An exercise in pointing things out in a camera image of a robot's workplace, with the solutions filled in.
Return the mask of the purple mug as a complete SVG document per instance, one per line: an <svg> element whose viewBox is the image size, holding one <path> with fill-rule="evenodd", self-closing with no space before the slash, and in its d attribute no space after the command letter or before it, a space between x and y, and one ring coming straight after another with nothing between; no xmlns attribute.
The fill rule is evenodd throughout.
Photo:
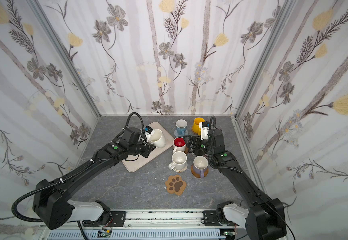
<svg viewBox="0 0 348 240"><path fill-rule="evenodd" d="M204 170L209 167L209 162L205 157L197 156L194 158L193 166L199 170Z"/></svg>

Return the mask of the light blue mug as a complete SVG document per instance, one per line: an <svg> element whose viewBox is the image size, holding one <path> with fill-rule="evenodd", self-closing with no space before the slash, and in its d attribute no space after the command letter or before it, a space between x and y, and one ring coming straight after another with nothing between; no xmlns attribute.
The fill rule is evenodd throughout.
<svg viewBox="0 0 348 240"><path fill-rule="evenodd" d="M176 121L176 130L178 134L183 134L187 130L188 123L186 120L180 119Z"/></svg>

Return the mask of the corner aluminium post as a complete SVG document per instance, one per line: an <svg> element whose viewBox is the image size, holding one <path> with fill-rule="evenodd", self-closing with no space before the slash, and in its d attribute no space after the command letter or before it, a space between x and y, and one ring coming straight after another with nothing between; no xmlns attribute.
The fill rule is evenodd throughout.
<svg viewBox="0 0 348 240"><path fill-rule="evenodd" d="M96 104L94 103L93 99L91 98L91 95L87 88L84 85L83 80L79 76L70 56L68 55L68 51L65 49L60 37L56 33L56 31L53 29L50 21L48 20L45 12L43 11L39 1L26 1L29 7L31 8L33 14L35 15L36 19L38 20L39 24L45 31L48 39L51 41L54 49L58 53L59 57L61 58L64 66L67 68L68 72L72 76L74 83L76 87L79 89L81 94L83 95L84 99L86 100L86 103L89 105L92 113L94 116L98 119L102 115L97 108Z"/></svg>
<svg viewBox="0 0 348 240"><path fill-rule="evenodd" d="M241 102L238 106L238 109L234 115L234 119L236 120L239 115L244 111L244 107L246 103L248 102L251 93L254 90L254 87L256 85L256 82L258 81L260 74L262 73L262 70L269 60L272 51L275 49L275 45L277 43L278 38L280 37L283 28L287 24L288 18L290 14L293 11L293 8L297 1L285 1L283 8L280 10L279 17L276 19L273 30L269 36L268 41L266 42L266 45L260 55L260 58L257 62L256 67L254 68L254 72L250 78L250 81L244 91L243 97L241 99Z"/></svg>

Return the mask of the white mug with handle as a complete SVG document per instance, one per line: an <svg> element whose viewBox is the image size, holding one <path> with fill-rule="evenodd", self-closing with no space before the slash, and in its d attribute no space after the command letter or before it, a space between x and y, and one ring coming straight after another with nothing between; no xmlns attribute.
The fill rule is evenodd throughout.
<svg viewBox="0 0 348 240"><path fill-rule="evenodd" d="M166 146L166 138L160 129L154 129L150 134L149 142L156 148L164 148Z"/></svg>

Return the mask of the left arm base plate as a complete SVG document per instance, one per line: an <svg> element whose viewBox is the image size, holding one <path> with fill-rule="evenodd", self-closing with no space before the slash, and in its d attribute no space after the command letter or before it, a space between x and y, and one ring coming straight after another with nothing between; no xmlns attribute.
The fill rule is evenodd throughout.
<svg viewBox="0 0 348 240"><path fill-rule="evenodd" d="M84 227L123 227L126 220L126 211L104 211L98 220L84 220Z"/></svg>

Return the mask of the red interior mug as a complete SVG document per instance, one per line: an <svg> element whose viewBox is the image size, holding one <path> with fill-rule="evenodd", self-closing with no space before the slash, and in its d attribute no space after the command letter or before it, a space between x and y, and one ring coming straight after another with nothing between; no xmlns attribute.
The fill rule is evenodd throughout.
<svg viewBox="0 0 348 240"><path fill-rule="evenodd" d="M186 142L183 137L176 137L173 141L173 154L186 151Z"/></svg>

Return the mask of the brown paw print coaster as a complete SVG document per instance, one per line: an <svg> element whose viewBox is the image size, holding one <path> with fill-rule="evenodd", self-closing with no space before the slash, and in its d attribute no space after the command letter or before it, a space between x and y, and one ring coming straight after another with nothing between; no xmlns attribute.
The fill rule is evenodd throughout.
<svg viewBox="0 0 348 240"><path fill-rule="evenodd" d="M181 196L187 187L187 183L183 181L180 175L169 176L165 181L166 190L169 194Z"/></svg>

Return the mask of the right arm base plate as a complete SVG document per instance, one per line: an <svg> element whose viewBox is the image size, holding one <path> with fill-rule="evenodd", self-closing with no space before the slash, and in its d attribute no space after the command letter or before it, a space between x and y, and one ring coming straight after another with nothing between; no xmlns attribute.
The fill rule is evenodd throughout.
<svg viewBox="0 0 348 240"><path fill-rule="evenodd" d="M201 218L201 223L206 227L216 227L216 226L228 226L229 223L223 223L219 219L216 210L204 210L203 217Z"/></svg>

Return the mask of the black mug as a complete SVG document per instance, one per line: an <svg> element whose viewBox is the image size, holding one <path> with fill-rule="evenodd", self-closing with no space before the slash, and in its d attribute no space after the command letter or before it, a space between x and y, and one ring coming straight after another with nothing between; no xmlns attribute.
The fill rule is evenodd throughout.
<svg viewBox="0 0 348 240"><path fill-rule="evenodd" d="M205 148L203 148L201 145L191 144L189 146L188 153L190 153L194 156L204 156L206 154L206 151L205 151Z"/></svg>

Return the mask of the blue woven round coaster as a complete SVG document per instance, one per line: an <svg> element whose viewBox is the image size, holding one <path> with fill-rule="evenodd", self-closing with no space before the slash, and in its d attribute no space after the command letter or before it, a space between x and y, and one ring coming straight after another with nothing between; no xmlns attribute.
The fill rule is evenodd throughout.
<svg viewBox="0 0 348 240"><path fill-rule="evenodd" d="M178 134L178 131L177 131L177 130L174 130L174 135L175 135L175 138L177 138L177 137L188 136L188 135L189 135L189 131L186 130L183 134Z"/></svg>

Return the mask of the white patterned round coaster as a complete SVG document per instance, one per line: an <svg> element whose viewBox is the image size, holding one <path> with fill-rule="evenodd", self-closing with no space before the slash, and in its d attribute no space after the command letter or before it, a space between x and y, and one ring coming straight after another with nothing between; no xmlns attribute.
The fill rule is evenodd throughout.
<svg viewBox="0 0 348 240"><path fill-rule="evenodd" d="M187 170L187 168L188 168L188 165L185 165L185 167L184 167L183 169L181 169L181 170L178 170L178 169L176 169L176 168L173 168L172 171L174 171L174 172L176 172L176 173L182 173L182 172L184 172L185 170Z"/></svg>

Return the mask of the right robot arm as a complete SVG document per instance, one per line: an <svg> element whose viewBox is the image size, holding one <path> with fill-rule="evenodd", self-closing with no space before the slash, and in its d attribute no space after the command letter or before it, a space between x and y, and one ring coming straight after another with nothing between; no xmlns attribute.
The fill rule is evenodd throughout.
<svg viewBox="0 0 348 240"><path fill-rule="evenodd" d="M226 150L222 131L211 130L208 139L184 137L190 153L207 156L209 166L222 173L238 191L247 208L227 201L219 204L216 219L220 225L234 223L246 230L251 240L277 240L287 234L284 205L265 194L244 172L236 157Z"/></svg>

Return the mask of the yellow mug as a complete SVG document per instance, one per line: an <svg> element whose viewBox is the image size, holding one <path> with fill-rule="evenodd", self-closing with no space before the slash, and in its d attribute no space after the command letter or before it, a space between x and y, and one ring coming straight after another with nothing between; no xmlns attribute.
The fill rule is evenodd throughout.
<svg viewBox="0 0 348 240"><path fill-rule="evenodd" d="M193 121L192 132L196 135L201 135L200 123L204 122L203 118L195 118Z"/></svg>

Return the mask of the beige serving tray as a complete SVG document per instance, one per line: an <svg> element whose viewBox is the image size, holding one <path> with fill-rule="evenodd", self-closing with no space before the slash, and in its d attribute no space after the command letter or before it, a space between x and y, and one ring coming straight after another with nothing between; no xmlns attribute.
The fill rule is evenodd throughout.
<svg viewBox="0 0 348 240"><path fill-rule="evenodd" d="M155 148L147 158L139 155L138 159L136 159L135 161L128 162L126 160L122 160L123 165L130 173L136 172L137 170L145 166L147 163L161 155L164 151L173 147L174 137L160 123L152 122L149 124L149 126L152 127L154 130L160 129L163 132L163 136L166 139L166 145L163 148Z"/></svg>

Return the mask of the plain round wooden coaster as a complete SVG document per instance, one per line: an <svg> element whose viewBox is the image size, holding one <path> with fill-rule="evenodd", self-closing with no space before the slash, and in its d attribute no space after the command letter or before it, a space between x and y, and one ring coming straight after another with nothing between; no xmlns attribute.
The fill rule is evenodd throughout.
<svg viewBox="0 0 348 240"><path fill-rule="evenodd" d="M193 176L195 176L196 178L204 178L208 175L209 173L209 168L206 168L204 170L199 170L197 168L194 168L194 166L191 166L191 173L193 174Z"/></svg>

